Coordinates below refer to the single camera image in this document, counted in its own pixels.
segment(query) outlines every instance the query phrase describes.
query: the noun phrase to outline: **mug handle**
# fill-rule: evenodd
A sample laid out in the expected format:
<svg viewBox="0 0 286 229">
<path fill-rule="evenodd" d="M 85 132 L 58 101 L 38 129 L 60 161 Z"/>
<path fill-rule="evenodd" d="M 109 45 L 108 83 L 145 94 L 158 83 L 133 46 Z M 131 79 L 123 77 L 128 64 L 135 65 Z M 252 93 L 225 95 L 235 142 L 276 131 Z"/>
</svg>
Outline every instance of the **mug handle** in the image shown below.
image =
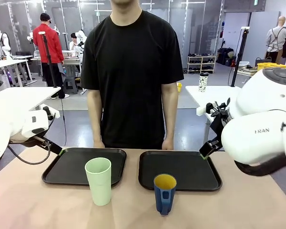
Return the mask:
<svg viewBox="0 0 286 229">
<path fill-rule="evenodd" d="M 168 215 L 168 208 L 170 206 L 170 202 L 171 202 L 171 190 L 160 190 L 161 192 L 161 202 L 162 202 L 162 211 L 161 211 L 161 215 Z M 168 192 L 168 199 L 164 199 L 163 198 L 163 193 L 164 192 Z"/>
</svg>

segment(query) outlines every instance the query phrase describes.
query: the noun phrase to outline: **tray rim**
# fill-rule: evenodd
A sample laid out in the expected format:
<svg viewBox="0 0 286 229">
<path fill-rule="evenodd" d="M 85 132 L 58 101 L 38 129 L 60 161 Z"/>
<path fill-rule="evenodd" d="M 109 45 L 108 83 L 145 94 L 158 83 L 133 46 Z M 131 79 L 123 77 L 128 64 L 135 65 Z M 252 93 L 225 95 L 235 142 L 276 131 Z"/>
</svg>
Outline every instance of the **tray rim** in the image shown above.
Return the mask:
<svg viewBox="0 0 286 229">
<path fill-rule="evenodd" d="M 53 182 L 49 182 L 46 180 L 47 175 L 49 174 L 51 169 L 55 166 L 55 164 L 59 161 L 59 159 L 66 153 L 65 152 L 66 150 L 68 150 L 68 149 L 83 149 L 83 148 L 85 148 L 85 149 L 101 149 L 101 148 L 87 148 L 87 147 L 68 147 L 66 149 L 63 149 L 60 152 L 60 154 L 54 158 L 54 160 L 49 164 L 49 166 L 46 168 L 46 170 L 42 173 L 41 179 L 43 180 L 43 182 L 46 184 L 51 184 L 51 185 L 89 186 L 89 184 L 83 184 L 83 183 L 82 184 L 53 183 Z M 117 150 L 120 154 L 123 154 L 125 157 L 124 157 L 124 160 L 122 162 L 123 169 L 120 169 L 119 179 L 116 182 L 112 183 L 111 187 L 116 186 L 121 181 L 121 179 L 123 177 L 123 172 L 125 169 L 125 162 L 127 159 L 127 154 L 124 150 L 122 150 L 122 149 L 113 149 L 113 150 Z"/>
<path fill-rule="evenodd" d="M 140 179 L 140 177 L 142 177 L 141 164 L 142 164 L 142 158 L 145 157 L 146 155 L 150 155 L 152 153 L 161 154 L 161 155 L 165 155 L 165 154 L 180 154 L 180 153 L 185 153 L 185 154 L 193 154 L 193 153 L 195 153 L 197 156 L 199 155 L 198 151 L 163 151 L 163 150 L 162 151 L 161 150 L 157 151 L 157 150 L 148 150 L 148 151 L 145 151 L 145 152 L 141 153 L 140 154 L 140 160 L 139 160 L 138 180 L 139 180 L 140 185 L 143 188 L 147 189 L 147 190 L 154 190 L 154 188 L 153 187 L 150 188 L 150 187 L 142 184 L 142 181 Z M 209 163 L 209 166 L 211 167 L 211 170 L 212 170 L 212 172 L 213 172 L 213 174 L 214 174 L 214 176 L 215 176 L 215 178 L 216 178 L 216 180 L 218 182 L 218 186 L 215 187 L 215 188 L 212 188 L 212 189 L 193 189 L 193 190 L 176 189 L 176 191 L 183 191 L 183 192 L 214 192 L 214 191 L 219 190 L 222 187 L 222 185 L 223 185 L 223 181 L 222 181 L 222 179 L 221 179 L 221 177 L 220 177 L 220 175 L 219 175 L 219 173 L 218 173 L 218 171 L 217 171 L 213 161 L 211 160 L 211 158 L 208 157 L 206 159 L 206 161 Z"/>
</svg>

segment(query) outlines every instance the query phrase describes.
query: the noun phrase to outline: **red jacket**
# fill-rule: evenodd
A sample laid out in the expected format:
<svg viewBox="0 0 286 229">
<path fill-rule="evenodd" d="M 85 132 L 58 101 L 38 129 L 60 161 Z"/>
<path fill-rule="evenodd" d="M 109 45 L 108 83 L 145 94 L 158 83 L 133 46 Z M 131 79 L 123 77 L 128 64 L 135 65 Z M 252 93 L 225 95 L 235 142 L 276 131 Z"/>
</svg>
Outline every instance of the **red jacket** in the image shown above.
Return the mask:
<svg viewBox="0 0 286 229">
<path fill-rule="evenodd" d="M 41 31 L 46 32 L 45 35 L 47 38 L 47 44 L 49 47 L 52 63 L 61 63 L 63 61 L 63 55 L 61 50 L 61 42 L 59 41 L 58 34 L 55 30 L 50 28 L 50 26 L 47 26 L 46 24 L 43 23 L 33 30 L 33 41 L 34 44 L 38 46 L 41 56 L 41 62 L 42 63 L 48 62 L 43 37 L 38 34 L 38 32 Z"/>
</svg>

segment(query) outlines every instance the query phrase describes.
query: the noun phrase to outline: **cup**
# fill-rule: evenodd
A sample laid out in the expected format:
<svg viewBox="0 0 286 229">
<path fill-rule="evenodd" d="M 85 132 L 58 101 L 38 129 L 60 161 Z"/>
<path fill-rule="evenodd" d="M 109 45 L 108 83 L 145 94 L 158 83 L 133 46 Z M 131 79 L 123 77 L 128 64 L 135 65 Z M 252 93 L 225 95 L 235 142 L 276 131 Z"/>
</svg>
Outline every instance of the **cup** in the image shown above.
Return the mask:
<svg viewBox="0 0 286 229">
<path fill-rule="evenodd" d="M 205 92 L 206 84 L 208 83 L 209 73 L 201 73 L 199 77 L 198 91 Z"/>
<path fill-rule="evenodd" d="M 177 180 L 169 174 L 159 174 L 153 180 L 157 211 L 168 215 L 172 210 Z"/>
<path fill-rule="evenodd" d="M 111 200 L 111 161 L 97 157 L 88 161 L 85 170 L 92 200 L 97 206 L 104 206 Z"/>
</svg>

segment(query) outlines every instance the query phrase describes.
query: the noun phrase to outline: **plastic basket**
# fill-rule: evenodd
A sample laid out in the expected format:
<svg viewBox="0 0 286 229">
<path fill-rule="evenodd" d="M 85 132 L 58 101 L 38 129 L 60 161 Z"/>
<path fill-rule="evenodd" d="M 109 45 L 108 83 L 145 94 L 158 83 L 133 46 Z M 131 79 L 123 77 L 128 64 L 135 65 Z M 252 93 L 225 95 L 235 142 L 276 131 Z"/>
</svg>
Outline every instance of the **plastic basket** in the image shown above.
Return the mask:
<svg viewBox="0 0 286 229">
<path fill-rule="evenodd" d="M 258 63 L 257 66 L 258 71 L 264 68 L 286 68 L 286 65 L 277 63 Z"/>
<path fill-rule="evenodd" d="M 178 93 L 181 92 L 181 88 L 182 88 L 182 84 L 181 83 L 177 83 L 177 87 L 178 87 Z"/>
</svg>

